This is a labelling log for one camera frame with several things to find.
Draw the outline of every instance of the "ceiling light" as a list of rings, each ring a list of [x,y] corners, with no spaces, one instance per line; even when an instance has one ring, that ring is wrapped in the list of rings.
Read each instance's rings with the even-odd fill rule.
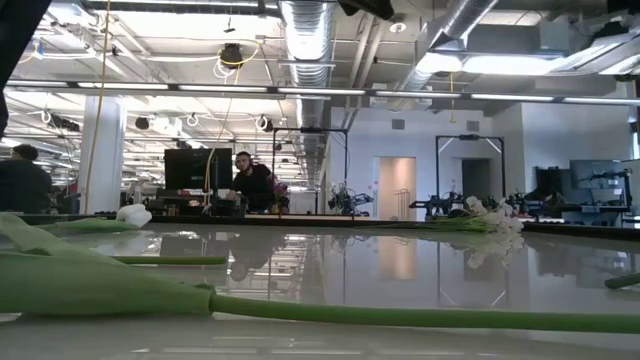
[[[323,89],[323,88],[279,88],[282,94],[312,94],[312,95],[364,95],[365,90],[355,89]]]
[[[178,88],[184,91],[267,92],[264,86],[179,85]]]
[[[506,100],[506,101],[553,101],[551,96],[532,96],[532,95],[499,95],[499,94],[471,94],[472,99],[476,100]]]
[[[607,99],[607,98],[564,98],[562,101],[568,104],[585,104],[585,105],[628,105],[640,106],[639,99]]]
[[[13,139],[7,139],[6,137],[2,138],[2,141],[0,141],[0,145],[6,146],[6,147],[16,147],[21,144],[22,143],[19,141],[15,141]]]
[[[416,69],[428,73],[459,72],[462,70],[462,61],[457,56],[426,53],[416,65]]]
[[[469,58],[462,71],[493,75],[543,75],[556,63],[528,56],[474,56]]]
[[[139,117],[136,119],[136,128],[139,130],[148,130],[149,129],[149,118]]]
[[[437,93],[430,91],[387,91],[387,90],[379,90],[376,91],[375,96],[380,97],[415,97],[415,98],[424,98],[424,99],[458,99],[462,95],[455,93]]]
[[[229,140],[229,142],[235,142],[238,144],[271,144],[273,143],[273,141],[271,140],[243,140],[243,139],[236,139],[236,140]]]
[[[610,68],[601,71],[600,75],[620,75],[631,72],[640,63],[640,54],[630,56]]]
[[[81,88],[100,88],[102,83],[78,83]],[[136,84],[136,83],[104,83],[105,89],[127,89],[127,90],[167,90],[166,84]]]
[[[40,87],[68,87],[62,81],[32,81],[32,80],[9,80],[7,86],[40,86]]]
[[[401,33],[405,30],[407,30],[407,24],[403,22],[394,22],[393,24],[391,24],[391,26],[389,26],[389,31],[395,34]]]

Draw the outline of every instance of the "person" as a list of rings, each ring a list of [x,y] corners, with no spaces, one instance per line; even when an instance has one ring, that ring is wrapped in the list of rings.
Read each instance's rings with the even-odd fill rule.
[[[49,208],[51,176],[33,163],[37,158],[35,147],[22,144],[0,162],[0,211],[41,214]]]
[[[240,172],[233,179],[227,199],[235,199],[240,192],[247,198],[249,211],[262,212],[269,209],[274,202],[271,170],[262,164],[254,164],[246,151],[236,155],[236,168]]]

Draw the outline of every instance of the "metal frame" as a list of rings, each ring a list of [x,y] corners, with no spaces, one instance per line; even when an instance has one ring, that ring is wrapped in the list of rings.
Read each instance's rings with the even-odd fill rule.
[[[447,139],[447,142],[440,148],[440,139]],[[507,197],[507,182],[506,172],[504,168],[504,138],[500,136],[479,136],[479,135],[436,135],[436,193],[440,196],[440,152],[449,146],[453,139],[460,141],[478,141],[486,140],[491,147],[493,147],[498,153],[500,153],[500,165],[502,172],[502,197]],[[497,140],[500,142],[500,148],[498,148],[491,140]]]

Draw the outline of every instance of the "computer monitor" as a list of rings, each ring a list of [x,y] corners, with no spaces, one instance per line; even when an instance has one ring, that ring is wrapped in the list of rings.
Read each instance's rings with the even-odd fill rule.
[[[166,188],[204,189],[207,160],[212,149],[172,149],[164,151]],[[233,150],[215,149],[209,168],[212,189],[230,189],[233,182]]]
[[[599,177],[603,174],[615,174],[623,170],[618,160],[571,160],[571,184],[576,189],[620,189],[624,186],[622,179]]]

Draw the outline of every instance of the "yellow cable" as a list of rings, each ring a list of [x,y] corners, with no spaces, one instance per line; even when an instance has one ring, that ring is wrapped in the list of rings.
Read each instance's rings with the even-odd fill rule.
[[[31,53],[31,55],[29,55],[26,59],[24,60],[20,60],[18,61],[18,64],[24,64],[26,62],[28,62],[29,60],[33,59],[34,56],[36,56],[36,54],[38,53],[38,44],[33,44],[33,52]]]
[[[102,115],[102,99],[104,98],[104,83],[107,76],[107,45],[109,41],[109,15],[111,14],[111,0],[107,0],[107,14],[105,15],[104,44],[102,46],[102,79],[100,80],[100,95],[98,97],[98,113],[96,114],[96,125],[93,129],[93,141],[91,143],[91,154],[89,155],[89,169],[87,170],[87,187],[84,197],[84,213],[89,214],[89,189],[91,187],[91,170],[93,167],[93,156],[96,152],[98,142],[98,129],[100,128],[100,115]]]
[[[236,79],[233,81],[233,85],[238,84],[238,78],[240,77],[240,68],[236,71]],[[231,103],[233,102],[233,98],[229,99],[229,106],[227,107],[227,113],[224,116],[224,121],[222,122],[222,128],[220,129],[220,133],[218,133],[218,138],[216,139],[216,143],[220,141],[222,137],[222,133],[224,132],[224,127],[227,124],[227,119],[229,119],[229,111],[231,111]],[[204,188],[206,190],[206,194],[204,195],[204,206],[207,206],[211,203],[211,196],[209,195],[209,191],[211,191],[211,183],[209,179],[209,173],[211,172],[211,159],[213,159],[213,153],[215,152],[215,145],[211,148],[211,152],[209,153],[209,159],[207,160],[207,166],[204,174]]]

